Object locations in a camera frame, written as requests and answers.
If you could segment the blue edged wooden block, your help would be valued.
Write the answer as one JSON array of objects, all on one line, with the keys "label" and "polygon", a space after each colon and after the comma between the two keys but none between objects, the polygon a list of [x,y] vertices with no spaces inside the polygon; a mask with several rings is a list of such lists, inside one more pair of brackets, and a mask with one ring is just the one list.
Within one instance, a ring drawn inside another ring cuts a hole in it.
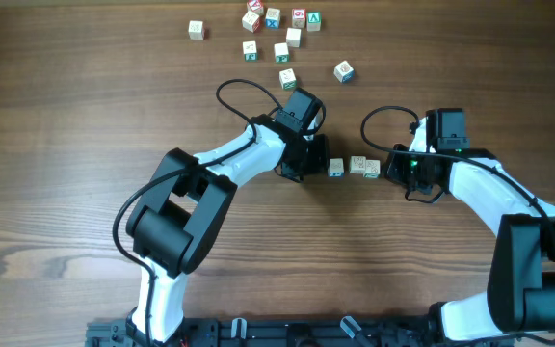
[{"label": "blue edged wooden block", "polygon": [[344,161],[342,158],[331,158],[328,167],[329,177],[343,177],[345,174]]}]

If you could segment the red M letter block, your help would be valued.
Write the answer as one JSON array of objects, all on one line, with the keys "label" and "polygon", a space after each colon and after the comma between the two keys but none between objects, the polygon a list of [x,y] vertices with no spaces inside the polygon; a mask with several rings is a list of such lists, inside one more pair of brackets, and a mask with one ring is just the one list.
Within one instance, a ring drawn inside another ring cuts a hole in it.
[{"label": "red M letter block", "polygon": [[350,157],[349,174],[365,174],[366,157],[353,155]]}]

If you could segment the green Z letter block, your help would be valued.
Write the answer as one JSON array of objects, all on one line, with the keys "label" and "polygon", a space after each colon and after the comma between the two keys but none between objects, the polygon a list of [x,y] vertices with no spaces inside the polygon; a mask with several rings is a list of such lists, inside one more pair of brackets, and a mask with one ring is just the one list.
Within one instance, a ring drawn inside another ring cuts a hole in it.
[{"label": "green Z letter block", "polygon": [[363,177],[376,179],[382,174],[382,165],[380,160],[368,159],[365,161],[365,170]]}]

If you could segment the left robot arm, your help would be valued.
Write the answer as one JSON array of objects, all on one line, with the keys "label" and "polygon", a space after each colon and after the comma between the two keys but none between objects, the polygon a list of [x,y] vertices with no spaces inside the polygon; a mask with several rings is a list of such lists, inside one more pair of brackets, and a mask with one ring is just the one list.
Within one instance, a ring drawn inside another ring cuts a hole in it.
[{"label": "left robot arm", "polygon": [[140,346],[164,346],[184,322],[188,276],[213,247],[236,191],[259,174],[276,171],[300,183],[329,165],[319,130],[326,107],[295,89],[285,104],[246,118],[243,133],[228,143],[191,155],[169,151],[151,180],[116,216],[133,240],[128,258],[144,270],[137,307],[127,318],[128,336]]}]

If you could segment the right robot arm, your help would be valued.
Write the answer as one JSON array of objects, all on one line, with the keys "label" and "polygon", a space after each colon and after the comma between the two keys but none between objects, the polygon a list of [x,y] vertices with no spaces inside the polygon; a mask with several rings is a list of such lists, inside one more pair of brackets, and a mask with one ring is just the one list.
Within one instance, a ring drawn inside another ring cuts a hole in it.
[{"label": "right robot arm", "polygon": [[495,237],[486,290],[436,306],[439,340],[555,333],[555,206],[517,183],[489,151],[471,147],[463,110],[430,110],[410,133],[409,146],[390,149],[386,178],[428,203],[436,202],[437,187],[469,206]]}]

